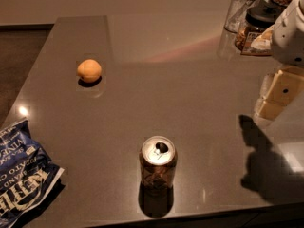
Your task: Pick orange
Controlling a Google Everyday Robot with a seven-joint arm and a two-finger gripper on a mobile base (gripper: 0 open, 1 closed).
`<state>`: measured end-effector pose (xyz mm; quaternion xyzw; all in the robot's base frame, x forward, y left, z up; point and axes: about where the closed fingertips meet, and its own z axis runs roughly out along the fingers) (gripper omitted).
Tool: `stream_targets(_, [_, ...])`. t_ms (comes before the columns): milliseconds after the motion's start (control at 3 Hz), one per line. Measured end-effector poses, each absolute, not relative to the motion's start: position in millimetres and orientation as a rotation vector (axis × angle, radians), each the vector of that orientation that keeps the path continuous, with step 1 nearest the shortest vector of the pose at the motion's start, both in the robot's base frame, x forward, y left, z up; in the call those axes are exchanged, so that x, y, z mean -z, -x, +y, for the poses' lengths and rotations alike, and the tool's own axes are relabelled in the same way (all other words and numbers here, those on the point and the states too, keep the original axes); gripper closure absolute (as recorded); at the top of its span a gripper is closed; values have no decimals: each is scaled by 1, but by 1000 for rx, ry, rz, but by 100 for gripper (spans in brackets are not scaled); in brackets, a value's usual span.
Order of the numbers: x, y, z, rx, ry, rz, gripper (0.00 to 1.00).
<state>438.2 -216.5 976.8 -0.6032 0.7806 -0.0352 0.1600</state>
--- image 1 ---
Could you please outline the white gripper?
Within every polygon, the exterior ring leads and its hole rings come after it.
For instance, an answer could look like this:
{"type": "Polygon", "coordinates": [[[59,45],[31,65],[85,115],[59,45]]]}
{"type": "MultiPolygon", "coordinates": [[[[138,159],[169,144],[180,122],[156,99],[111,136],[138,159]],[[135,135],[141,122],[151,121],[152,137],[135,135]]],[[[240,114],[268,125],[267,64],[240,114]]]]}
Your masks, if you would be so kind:
{"type": "Polygon", "coordinates": [[[259,126],[271,124],[304,90],[304,0],[293,0],[274,24],[272,55],[285,64],[262,82],[254,108],[259,126]]]}

